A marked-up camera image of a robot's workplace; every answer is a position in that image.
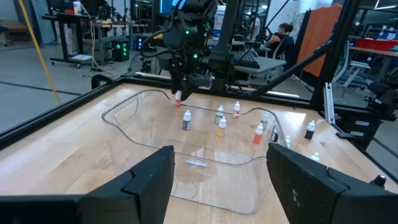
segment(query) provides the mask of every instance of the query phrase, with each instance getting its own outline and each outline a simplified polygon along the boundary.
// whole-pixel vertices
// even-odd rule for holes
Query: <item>person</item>
[[[272,55],[275,52],[275,49],[278,47],[279,43],[285,38],[288,37],[288,33],[291,32],[293,30],[293,25],[292,24],[288,24],[288,23],[282,23],[281,25],[279,25],[279,29],[278,32],[276,32],[275,34],[271,35],[271,38],[268,40],[268,47],[271,49],[270,52],[268,52],[268,57],[272,58]]]
[[[250,16],[250,20],[252,20],[250,26],[249,26],[249,35],[248,35],[248,39],[252,39],[255,40],[257,35],[260,34],[260,19],[256,16],[256,12],[252,11],[251,12],[251,16]]]

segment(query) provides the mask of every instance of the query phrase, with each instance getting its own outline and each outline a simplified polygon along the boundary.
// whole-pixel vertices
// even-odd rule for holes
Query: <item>gray floor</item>
[[[50,88],[37,52],[34,48],[25,48],[26,46],[30,45],[25,43],[20,46],[22,47],[21,49],[0,49],[0,82]],[[73,65],[61,62],[56,63],[54,66],[51,65],[49,58],[60,57],[62,54],[59,45],[44,47],[42,48],[42,53],[55,89],[79,94],[91,90],[90,76],[97,73],[90,72],[89,65],[82,66],[80,69],[76,69]],[[131,52],[130,57],[132,58],[135,54],[136,52]],[[139,60],[137,59],[136,61],[138,63],[133,63],[132,67],[134,71],[141,67]],[[120,75],[127,72],[129,62],[115,62],[112,66],[115,68],[112,72],[116,72]],[[258,85],[266,84],[264,74],[258,75],[256,79],[250,80],[249,82]],[[308,89],[310,89],[310,87],[300,83],[295,78],[290,78],[273,90],[295,94],[299,95],[301,98],[309,99],[312,97],[312,92]],[[363,100],[363,97],[368,94],[366,90],[346,90],[344,97],[341,97],[343,91],[344,89],[333,86],[335,103],[366,106],[366,102]],[[76,95],[61,93],[59,95],[62,102],[76,97]],[[53,93],[50,91],[0,84],[0,105],[2,105],[0,110],[0,132],[2,132],[57,106],[57,102]],[[376,133],[376,138],[398,153],[398,149],[396,148],[398,145],[396,133],[398,133],[398,121],[386,121],[381,124],[381,127]],[[391,154],[386,152],[380,145],[372,142],[368,147],[368,152],[382,164],[385,164],[391,172],[398,175],[398,159],[392,157]]]

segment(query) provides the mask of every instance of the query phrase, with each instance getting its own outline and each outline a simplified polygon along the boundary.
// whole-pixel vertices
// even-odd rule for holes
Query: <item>orange partition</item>
[[[342,6],[335,4],[334,6],[321,7],[311,11],[300,52],[298,53],[297,62],[301,62],[312,54],[317,47],[326,42],[340,16],[341,9]],[[304,70],[319,77],[324,61],[325,55],[306,66]]]

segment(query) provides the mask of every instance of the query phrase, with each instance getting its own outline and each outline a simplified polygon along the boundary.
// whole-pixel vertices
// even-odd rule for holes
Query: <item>small plastic bottle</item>
[[[226,132],[226,119],[225,116],[220,119],[220,122],[218,123],[218,128],[217,128],[217,136],[218,137],[224,137]]]
[[[269,115],[268,115],[268,113],[266,113],[266,114],[264,114],[264,116],[262,117],[262,120],[261,120],[262,127],[264,128],[264,130],[267,127],[268,120],[269,120]]]
[[[239,104],[239,102],[237,101],[234,105],[234,115],[232,115],[232,118],[237,119],[238,118],[238,114],[239,111],[241,111],[241,105]]]
[[[220,106],[217,109],[216,119],[215,119],[214,123],[218,124],[220,122],[220,120],[223,118],[223,115],[224,115],[223,112],[224,112],[223,106]]]
[[[275,127],[274,127],[274,130],[272,130],[271,141],[272,142],[277,142],[278,141],[278,132],[276,131]]]
[[[315,132],[315,121],[311,121],[307,126],[307,132],[304,138],[311,140],[313,133]]]
[[[264,128],[262,127],[262,123],[260,123],[256,128],[256,133],[254,135],[254,140],[253,140],[254,144],[260,144],[263,131]]]
[[[286,147],[290,149],[290,136],[286,136]]]
[[[180,108],[181,107],[181,91],[177,91],[175,93],[175,107]]]
[[[187,110],[184,114],[184,118],[182,121],[182,129],[189,131],[192,128],[192,122],[191,122],[191,112]]]

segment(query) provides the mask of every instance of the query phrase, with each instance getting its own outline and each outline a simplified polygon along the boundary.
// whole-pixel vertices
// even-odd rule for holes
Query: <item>transparent container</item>
[[[182,129],[186,110],[192,114],[189,131]],[[238,119],[225,111],[226,135],[220,138],[216,135],[216,110],[184,104],[176,108],[164,91],[145,90],[104,112],[102,119],[117,174],[162,146],[173,145],[174,197],[254,213],[271,186],[266,162],[268,143],[276,128],[277,142],[284,146],[283,130],[276,115],[264,108],[253,108]],[[269,113],[268,124],[260,144],[253,144],[256,127],[265,113]]]

